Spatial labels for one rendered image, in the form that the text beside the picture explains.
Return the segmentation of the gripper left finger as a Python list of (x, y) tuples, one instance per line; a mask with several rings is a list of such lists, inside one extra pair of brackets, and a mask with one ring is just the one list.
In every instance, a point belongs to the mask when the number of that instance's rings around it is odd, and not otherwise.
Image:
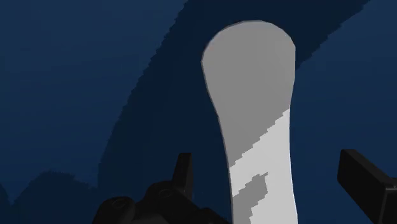
[(180, 153), (172, 179), (152, 184), (139, 202), (113, 197), (98, 208), (92, 224), (231, 224), (207, 207), (192, 202), (191, 153)]

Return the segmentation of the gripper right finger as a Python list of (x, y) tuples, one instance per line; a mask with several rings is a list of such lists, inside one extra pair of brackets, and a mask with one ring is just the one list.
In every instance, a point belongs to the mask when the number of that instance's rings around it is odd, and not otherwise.
[(355, 149), (340, 152), (337, 181), (373, 224), (397, 224), (397, 178)]

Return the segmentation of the white flat rounded paddle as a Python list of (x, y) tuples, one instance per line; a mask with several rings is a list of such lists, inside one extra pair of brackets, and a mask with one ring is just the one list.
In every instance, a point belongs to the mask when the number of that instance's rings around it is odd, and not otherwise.
[(202, 70), (225, 145), (233, 224), (298, 224), (290, 157), (295, 45), (278, 26), (219, 31)]

